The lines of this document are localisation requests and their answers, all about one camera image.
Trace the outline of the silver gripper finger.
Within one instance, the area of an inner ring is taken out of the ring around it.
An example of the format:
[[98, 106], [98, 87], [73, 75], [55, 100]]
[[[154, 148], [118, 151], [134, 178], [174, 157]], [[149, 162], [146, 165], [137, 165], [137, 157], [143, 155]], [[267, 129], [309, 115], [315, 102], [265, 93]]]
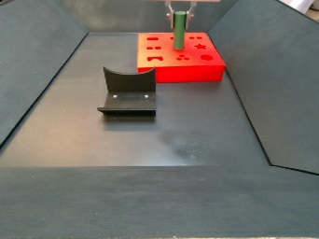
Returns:
[[170, 26], [171, 28], [174, 28], [174, 13], [175, 13], [175, 10], [173, 8], [173, 3], [171, 1], [165, 1], [165, 6], [166, 6], [166, 9], [167, 9], [167, 18], [170, 20]]

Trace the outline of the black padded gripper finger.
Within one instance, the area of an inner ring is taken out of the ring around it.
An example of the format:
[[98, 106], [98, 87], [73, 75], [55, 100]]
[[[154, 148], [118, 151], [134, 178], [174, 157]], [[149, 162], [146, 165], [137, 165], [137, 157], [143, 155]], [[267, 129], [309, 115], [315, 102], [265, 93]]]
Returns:
[[187, 10], [186, 29], [189, 29], [189, 27], [190, 27], [190, 21], [191, 21], [191, 19], [195, 17], [197, 7], [198, 7], [198, 2], [197, 2], [197, 1], [191, 1], [191, 2], [190, 2], [190, 8], [189, 8], [189, 10]]

